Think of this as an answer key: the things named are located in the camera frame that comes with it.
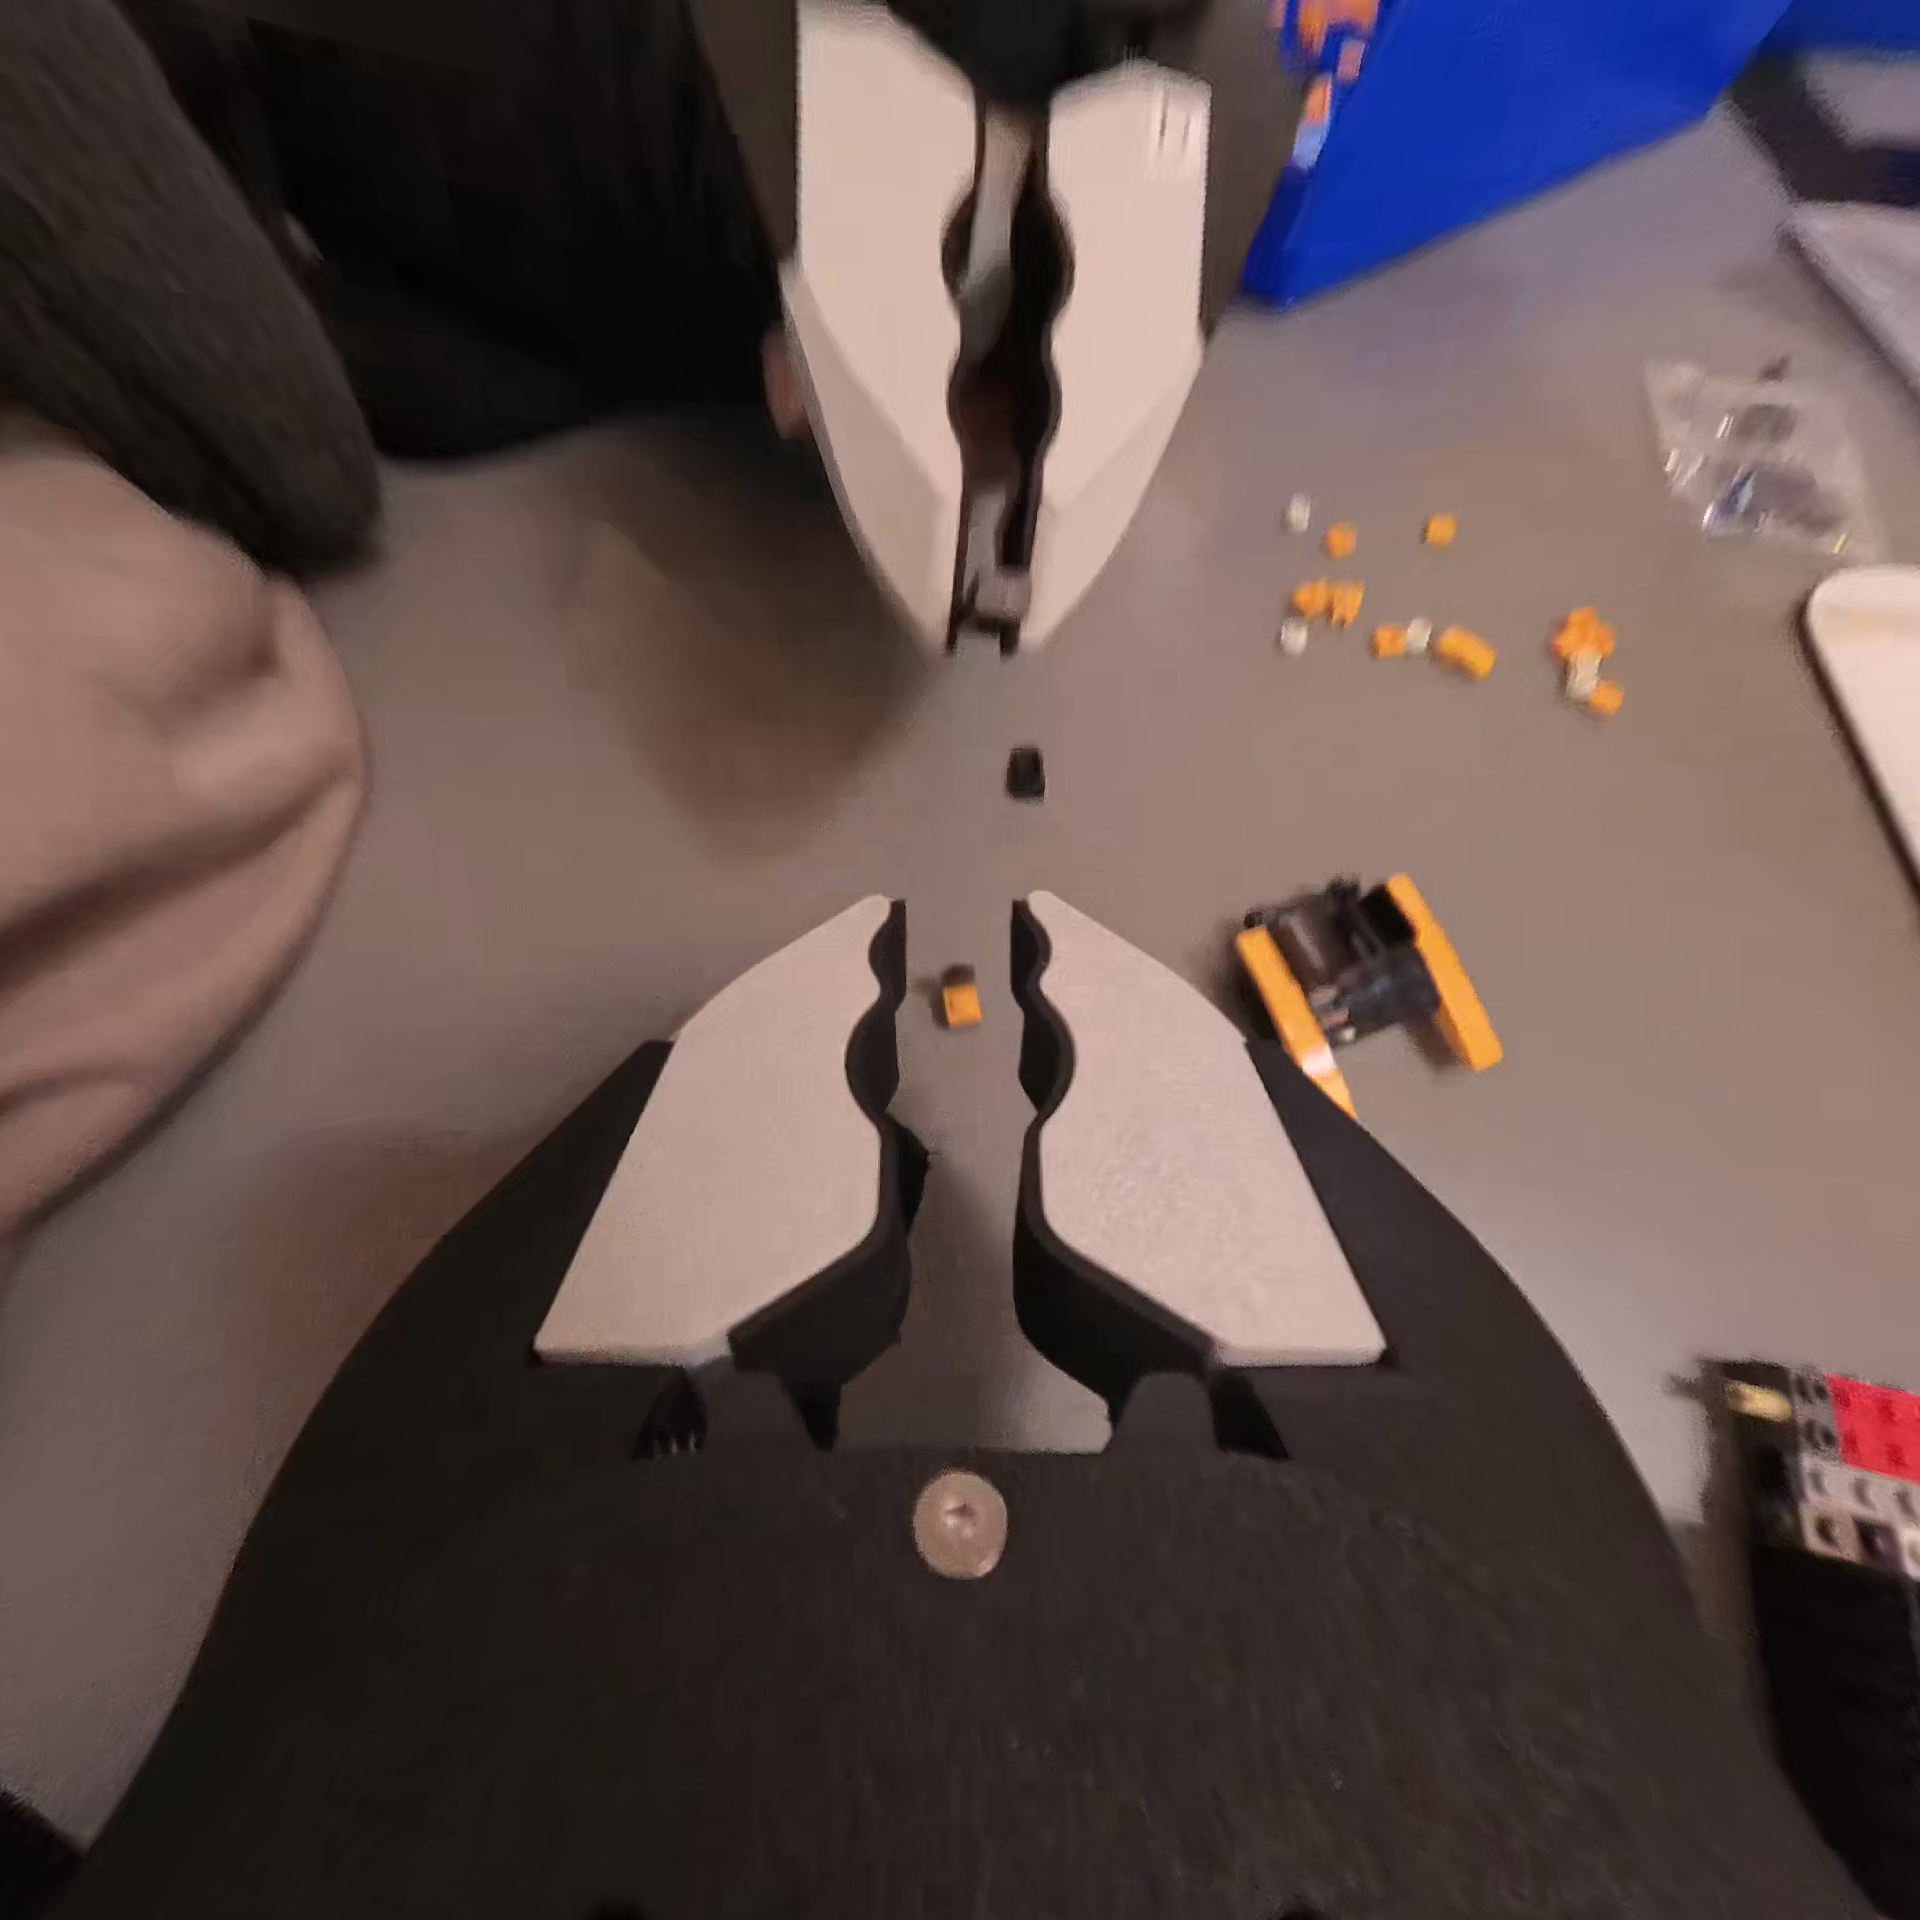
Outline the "clear plastic parts bag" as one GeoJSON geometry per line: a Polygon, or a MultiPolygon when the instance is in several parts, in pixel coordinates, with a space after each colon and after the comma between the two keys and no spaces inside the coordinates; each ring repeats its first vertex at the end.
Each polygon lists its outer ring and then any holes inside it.
{"type": "Polygon", "coordinates": [[[1739,376],[1661,358],[1646,364],[1643,394],[1671,500],[1702,536],[1877,558],[1866,461],[1831,396],[1781,370],[1739,376]]]}

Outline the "heap of orange lego parts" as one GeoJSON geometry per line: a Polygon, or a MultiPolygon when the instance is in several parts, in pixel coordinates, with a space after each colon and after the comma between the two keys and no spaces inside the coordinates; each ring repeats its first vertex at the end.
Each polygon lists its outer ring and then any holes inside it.
{"type": "Polygon", "coordinates": [[[1302,83],[1302,112],[1286,170],[1316,170],[1338,110],[1352,92],[1379,29],[1381,2],[1274,2],[1269,22],[1279,59],[1302,83]]]}

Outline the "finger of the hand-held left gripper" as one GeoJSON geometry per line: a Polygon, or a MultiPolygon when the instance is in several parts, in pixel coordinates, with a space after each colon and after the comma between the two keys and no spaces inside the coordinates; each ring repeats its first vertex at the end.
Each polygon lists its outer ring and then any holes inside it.
{"type": "Polygon", "coordinates": [[[832,492],[928,653],[970,618],[975,500],[1011,499],[1004,112],[885,5],[797,5],[791,352],[832,492]]]}
{"type": "Polygon", "coordinates": [[[1112,559],[1203,366],[1208,133],[1208,84],[1150,59],[1007,119],[1011,208],[1034,187],[1062,258],[1011,651],[1042,647],[1112,559]]]}

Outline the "scattered small lego pieces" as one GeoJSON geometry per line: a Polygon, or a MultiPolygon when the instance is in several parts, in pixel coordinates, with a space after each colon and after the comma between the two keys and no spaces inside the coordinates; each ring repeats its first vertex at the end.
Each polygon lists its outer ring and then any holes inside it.
{"type": "MultiPolygon", "coordinates": [[[[1325,563],[1347,565],[1359,558],[1357,524],[1319,518],[1306,492],[1286,493],[1279,527],[1292,536],[1316,536],[1316,551],[1325,563]]],[[[1286,660],[1306,659],[1319,637],[1355,634],[1364,608],[1367,586],[1359,578],[1343,573],[1300,578],[1286,594],[1276,647],[1286,660]]],[[[1579,606],[1565,612],[1551,627],[1546,650],[1564,704],[1591,717],[1621,714],[1624,688],[1613,674],[1616,627],[1598,608],[1579,606]]],[[[1496,644],[1480,631],[1459,622],[1438,622],[1431,614],[1389,618],[1374,624],[1364,653],[1379,662],[1428,660],[1470,683],[1486,683],[1499,664],[1496,644]]]]}

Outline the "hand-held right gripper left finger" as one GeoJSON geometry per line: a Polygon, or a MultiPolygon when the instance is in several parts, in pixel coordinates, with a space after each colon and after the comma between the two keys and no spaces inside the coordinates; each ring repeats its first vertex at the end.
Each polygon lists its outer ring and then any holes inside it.
{"type": "Polygon", "coordinates": [[[904,900],[864,896],[683,1021],[535,1335],[543,1366],[766,1375],[812,1438],[900,1336],[926,1144],[891,1116],[904,900]]]}

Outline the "orange black lego subassembly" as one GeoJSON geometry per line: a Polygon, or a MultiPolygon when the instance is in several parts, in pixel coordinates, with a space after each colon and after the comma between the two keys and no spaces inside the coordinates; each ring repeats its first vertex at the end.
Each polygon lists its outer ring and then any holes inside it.
{"type": "Polygon", "coordinates": [[[1464,1071],[1503,1063],[1472,974],[1406,874],[1374,885],[1339,876],[1253,908],[1231,950],[1274,1039],[1349,1117],[1342,1059],[1376,1036],[1411,1034],[1464,1071]]]}

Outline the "black fleece jacket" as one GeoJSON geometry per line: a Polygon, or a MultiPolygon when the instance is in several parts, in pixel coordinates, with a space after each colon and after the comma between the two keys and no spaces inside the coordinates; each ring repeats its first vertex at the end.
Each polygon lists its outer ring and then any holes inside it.
{"type": "Polygon", "coordinates": [[[4,5],[4,398],[267,566],[358,558],[396,459],[280,206],[255,31],[422,48],[450,7],[4,5]]]}

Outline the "white papers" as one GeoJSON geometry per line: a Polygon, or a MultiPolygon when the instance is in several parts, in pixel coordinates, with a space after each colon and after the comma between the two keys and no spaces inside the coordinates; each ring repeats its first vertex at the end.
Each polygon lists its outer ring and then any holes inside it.
{"type": "Polygon", "coordinates": [[[1918,211],[1803,203],[1786,232],[1884,357],[1918,383],[1918,211]]]}

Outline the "lego car chassis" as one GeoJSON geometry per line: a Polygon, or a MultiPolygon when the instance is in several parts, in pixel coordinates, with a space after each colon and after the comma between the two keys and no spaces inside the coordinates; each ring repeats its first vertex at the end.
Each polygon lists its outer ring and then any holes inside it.
{"type": "Polygon", "coordinates": [[[1700,1360],[1766,1731],[1832,1852],[1916,1878],[1918,1398],[1810,1360],[1700,1360]]]}

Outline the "beige sweatshirt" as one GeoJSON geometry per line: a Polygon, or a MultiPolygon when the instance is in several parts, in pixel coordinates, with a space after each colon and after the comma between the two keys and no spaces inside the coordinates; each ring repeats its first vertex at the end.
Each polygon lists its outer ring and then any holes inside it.
{"type": "Polygon", "coordinates": [[[276,994],[366,788],[295,583],[68,439],[4,442],[4,1264],[276,994]]]}

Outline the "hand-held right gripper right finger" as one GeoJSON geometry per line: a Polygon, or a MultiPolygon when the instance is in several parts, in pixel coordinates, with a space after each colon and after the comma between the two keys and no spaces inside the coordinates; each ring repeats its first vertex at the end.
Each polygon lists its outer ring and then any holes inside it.
{"type": "Polygon", "coordinates": [[[1253,1043],[1060,894],[1011,911],[1014,1318],[1115,1432],[1162,1378],[1364,1378],[1384,1331],[1253,1043]]]}

